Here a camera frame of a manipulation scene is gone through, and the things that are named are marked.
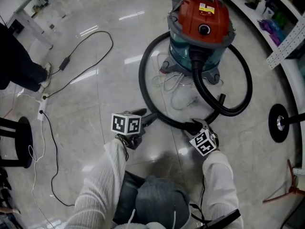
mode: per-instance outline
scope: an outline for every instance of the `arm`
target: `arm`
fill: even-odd
[[[105,153],[84,180],[84,187],[68,220],[70,228],[110,228],[119,201],[125,174],[125,150],[114,139],[105,144]]]
[[[203,214],[208,220],[227,215],[238,208],[233,171],[227,157],[220,151],[213,151],[203,163],[204,201]],[[240,216],[227,229],[244,228]]]

